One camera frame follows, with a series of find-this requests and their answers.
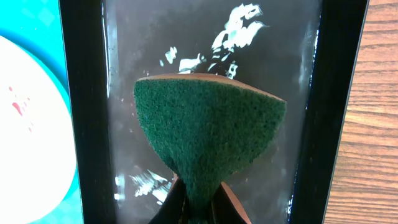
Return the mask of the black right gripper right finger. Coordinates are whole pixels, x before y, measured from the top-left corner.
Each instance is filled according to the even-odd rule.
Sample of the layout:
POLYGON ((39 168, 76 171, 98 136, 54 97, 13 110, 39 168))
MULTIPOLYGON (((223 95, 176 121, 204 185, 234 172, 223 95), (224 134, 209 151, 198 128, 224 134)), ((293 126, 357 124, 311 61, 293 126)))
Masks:
POLYGON ((229 199, 227 192, 220 184, 215 192, 211 207, 213 212, 213 223, 215 224, 242 224, 243 219, 235 209, 232 201, 229 199))

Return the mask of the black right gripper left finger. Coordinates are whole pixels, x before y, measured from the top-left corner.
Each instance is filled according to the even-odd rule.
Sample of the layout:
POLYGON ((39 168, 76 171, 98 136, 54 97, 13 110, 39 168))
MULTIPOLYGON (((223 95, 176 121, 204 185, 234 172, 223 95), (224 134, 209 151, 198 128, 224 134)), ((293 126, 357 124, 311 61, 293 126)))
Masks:
POLYGON ((165 202, 149 224, 188 224, 188 200, 182 180, 174 182, 165 202))

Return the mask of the green scrub sponge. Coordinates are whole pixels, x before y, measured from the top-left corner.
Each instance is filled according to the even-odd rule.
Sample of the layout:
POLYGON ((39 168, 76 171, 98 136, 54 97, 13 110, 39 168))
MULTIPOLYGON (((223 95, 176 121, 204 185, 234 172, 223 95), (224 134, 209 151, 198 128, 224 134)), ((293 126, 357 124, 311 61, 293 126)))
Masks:
MULTIPOLYGON (((140 78, 134 99, 148 142, 185 184, 188 223, 213 223, 218 187, 266 151, 287 106, 262 90, 209 74, 140 78)), ((238 200, 225 191, 247 223, 238 200)))

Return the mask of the light blue plate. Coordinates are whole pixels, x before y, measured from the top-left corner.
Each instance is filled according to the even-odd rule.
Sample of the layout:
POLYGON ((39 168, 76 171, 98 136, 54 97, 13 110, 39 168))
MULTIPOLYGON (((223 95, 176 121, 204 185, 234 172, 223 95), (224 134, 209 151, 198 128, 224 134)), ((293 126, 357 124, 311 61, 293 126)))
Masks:
POLYGON ((76 169, 72 121, 50 75, 1 38, 1 223, 30 223, 55 209, 76 169))

